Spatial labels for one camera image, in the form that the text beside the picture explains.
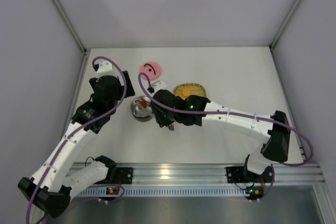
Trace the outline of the red toy chicken drumstick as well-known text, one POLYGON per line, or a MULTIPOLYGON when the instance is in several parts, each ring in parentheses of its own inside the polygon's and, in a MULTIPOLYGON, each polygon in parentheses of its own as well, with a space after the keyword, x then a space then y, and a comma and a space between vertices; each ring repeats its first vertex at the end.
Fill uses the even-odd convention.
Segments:
POLYGON ((149 105, 146 101, 142 101, 142 100, 141 100, 141 101, 138 100, 138 103, 139 103, 139 105, 140 105, 141 107, 143 107, 144 109, 147 108, 148 105, 149 105))

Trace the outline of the round orange cracker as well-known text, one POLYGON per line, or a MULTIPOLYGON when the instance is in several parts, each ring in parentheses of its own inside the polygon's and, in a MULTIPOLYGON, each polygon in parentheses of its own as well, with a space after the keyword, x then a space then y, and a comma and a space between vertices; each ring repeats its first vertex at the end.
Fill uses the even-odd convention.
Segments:
POLYGON ((189 87, 184 87, 181 91, 181 95, 184 97, 188 97, 191 95, 191 89, 189 87))

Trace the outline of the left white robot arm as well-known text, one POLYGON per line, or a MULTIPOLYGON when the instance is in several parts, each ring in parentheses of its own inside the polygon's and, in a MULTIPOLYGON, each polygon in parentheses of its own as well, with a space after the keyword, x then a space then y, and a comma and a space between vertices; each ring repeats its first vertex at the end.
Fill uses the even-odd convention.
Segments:
POLYGON ((116 162, 103 155, 72 175, 68 172, 83 148, 110 121, 116 105, 135 95, 128 72, 123 75, 125 86, 112 75, 89 80, 93 94, 76 110, 62 140, 38 171, 19 181, 26 199, 50 217, 59 217, 73 198, 91 185, 119 182, 116 162))

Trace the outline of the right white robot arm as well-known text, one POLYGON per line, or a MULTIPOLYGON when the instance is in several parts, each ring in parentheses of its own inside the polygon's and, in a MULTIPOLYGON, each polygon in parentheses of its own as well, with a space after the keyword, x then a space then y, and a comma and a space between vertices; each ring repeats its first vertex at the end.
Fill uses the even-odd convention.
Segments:
POLYGON ((173 123, 215 126, 257 140, 259 146, 245 159, 246 173, 261 175, 272 163, 285 163, 288 160, 290 130, 285 112, 275 111, 269 116, 245 114, 205 97, 191 95, 182 99, 164 89, 155 93, 150 107, 160 127, 173 123))

